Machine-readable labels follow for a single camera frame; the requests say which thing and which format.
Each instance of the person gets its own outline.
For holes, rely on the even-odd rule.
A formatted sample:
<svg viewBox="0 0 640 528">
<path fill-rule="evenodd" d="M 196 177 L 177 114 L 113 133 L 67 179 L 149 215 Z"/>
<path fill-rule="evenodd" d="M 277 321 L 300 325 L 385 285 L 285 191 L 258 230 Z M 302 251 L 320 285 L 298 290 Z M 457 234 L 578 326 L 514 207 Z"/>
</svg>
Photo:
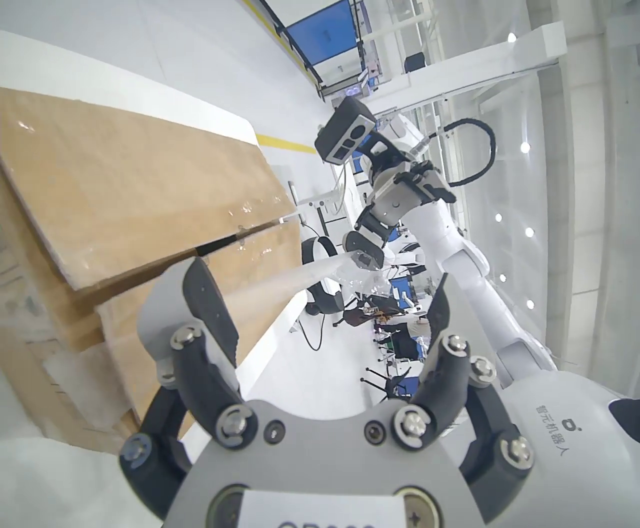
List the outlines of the person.
<svg viewBox="0 0 640 528">
<path fill-rule="evenodd" d="M 414 338 L 422 337 L 427 346 L 431 340 L 431 325 L 426 314 L 421 316 L 416 314 L 396 316 L 391 318 L 389 324 L 376 323 L 374 326 L 377 330 L 383 330 L 391 334 L 380 341 L 375 339 L 374 341 L 379 345 L 393 345 L 398 359 L 417 360 L 419 353 Z"/>
</svg>

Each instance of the black cable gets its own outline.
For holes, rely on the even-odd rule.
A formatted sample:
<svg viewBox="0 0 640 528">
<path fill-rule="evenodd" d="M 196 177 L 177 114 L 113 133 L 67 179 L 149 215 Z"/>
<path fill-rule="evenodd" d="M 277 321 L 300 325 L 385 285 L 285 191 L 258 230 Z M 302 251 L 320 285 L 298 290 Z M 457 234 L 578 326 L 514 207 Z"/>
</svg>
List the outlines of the black cable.
<svg viewBox="0 0 640 528">
<path fill-rule="evenodd" d="M 478 128 L 484 130 L 489 136 L 489 148 L 490 148 L 490 156 L 489 163 L 480 171 L 476 172 L 473 176 L 469 176 L 469 178 L 464 178 L 458 182 L 451 182 L 450 187 L 462 187 L 462 185 L 467 185 L 471 182 L 475 182 L 478 178 L 484 176 L 488 170 L 493 166 L 495 162 L 495 154 L 496 154 L 496 142 L 495 142 L 495 133 L 493 129 L 484 121 L 480 121 L 480 119 L 473 119 L 472 117 L 465 117 L 464 119 L 458 119 L 458 121 L 454 121 L 453 123 L 449 123 L 444 127 L 445 132 L 449 132 L 454 128 L 459 127 L 460 125 L 475 125 Z M 429 139 L 433 139 L 437 136 L 437 132 L 434 132 L 429 136 Z"/>
<path fill-rule="evenodd" d="M 324 314 L 322 316 L 322 323 L 320 323 L 320 342 L 318 343 L 318 348 L 314 348 L 313 345 L 311 345 L 311 343 L 309 342 L 309 338 L 307 337 L 307 333 L 305 332 L 305 327 L 302 326 L 302 321 L 298 320 L 299 324 L 300 324 L 300 330 L 302 330 L 302 335 L 305 336 L 305 340 L 307 342 L 307 344 L 309 345 L 309 348 L 311 350 L 313 350 L 314 352 L 318 352 L 320 350 L 320 347 L 322 346 L 322 334 L 323 334 L 323 330 L 324 330 L 324 320 L 326 319 L 326 314 Z"/>
<path fill-rule="evenodd" d="M 308 223 L 303 223 L 302 225 L 305 226 L 305 227 L 308 227 L 311 231 L 313 231 L 316 235 L 318 235 L 318 238 L 320 238 L 320 233 L 318 231 L 316 231 L 315 229 L 313 229 Z"/>
</svg>

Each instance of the cardboard box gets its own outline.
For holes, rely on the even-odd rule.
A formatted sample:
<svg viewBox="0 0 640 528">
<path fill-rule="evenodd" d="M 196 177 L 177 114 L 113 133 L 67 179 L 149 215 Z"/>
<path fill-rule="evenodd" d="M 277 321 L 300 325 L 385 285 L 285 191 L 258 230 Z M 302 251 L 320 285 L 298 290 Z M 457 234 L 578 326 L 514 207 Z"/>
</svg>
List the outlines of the cardboard box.
<svg viewBox="0 0 640 528">
<path fill-rule="evenodd" d="M 256 145 L 0 88 L 0 161 L 0 366 L 50 438 L 117 452 L 136 430 L 155 368 L 139 342 L 144 366 L 129 365 L 117 332 L 169 265 L 217 241 L 224 293 L 300 264 L 297 225 L 273 227 L 294 207 Z M 240 325 L 242 353 L 278 311 Z M 149 390 L 133 397 L 131 378 Z"/>
</svg>

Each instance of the box flap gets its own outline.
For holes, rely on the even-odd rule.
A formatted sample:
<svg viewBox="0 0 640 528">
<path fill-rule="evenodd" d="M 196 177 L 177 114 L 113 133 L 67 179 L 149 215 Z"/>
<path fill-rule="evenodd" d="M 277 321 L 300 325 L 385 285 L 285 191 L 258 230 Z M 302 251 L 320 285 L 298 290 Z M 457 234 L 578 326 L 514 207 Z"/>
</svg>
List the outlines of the box flap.
<svg viewBox="0 0 640 528">
<path fill-rule="evenodd" d="M 76 290 L 294 211 L 259 147 L 141 114 L 0 88 L 0 138 Z"/>
</svg>

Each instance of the yellow floor stripe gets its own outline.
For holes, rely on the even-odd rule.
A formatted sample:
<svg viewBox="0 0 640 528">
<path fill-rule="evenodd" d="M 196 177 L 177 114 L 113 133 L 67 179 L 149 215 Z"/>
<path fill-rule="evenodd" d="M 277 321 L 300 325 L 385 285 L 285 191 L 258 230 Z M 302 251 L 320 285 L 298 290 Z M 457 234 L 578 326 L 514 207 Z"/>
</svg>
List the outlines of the yellow floor stripe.
<svg viewBox="0 0 640 528">
<path fill-rule="evenodd" d="M 271 136 L 264 136 L 262 134 L 256 134 L 255 136 L 258 138 L 258 145 L 262 147 L 282 148 L 284 150 L 295 150 L 296 152 L 306 152 L 308 154 L 316 153 L 316 150 L 313 147 L 308 147 L 301 143 L 272 138 Z"/>
<path fill-rule="evenodd" d="M 281 37 L 278 36 L 278 33 L 276 33 L 276 30 L 273 27 L 273 24 L 268 22 L 267 19 L 262 16 L 261 12 L 256 9 L 251 0 L 242 0 L 242 3 L 251 10 L 251 12 L 258 18 L 258 20 L 262 22 L 262 25 L 264 25 L 264 27 L 267 28 L 267 30 L 278 40 L 278 42 L 280 42 L 285 51 L 289 53 L 289 55 L 291 55 L 291 58 L 298 64 L 298 66 L 317 88 L 318 84 L 316 78 L 305 68 L 305 65 L 302 63 L 298 55 L 293 53 L 293 50 L 289 47 L 289 45 Z"/>
</svg>

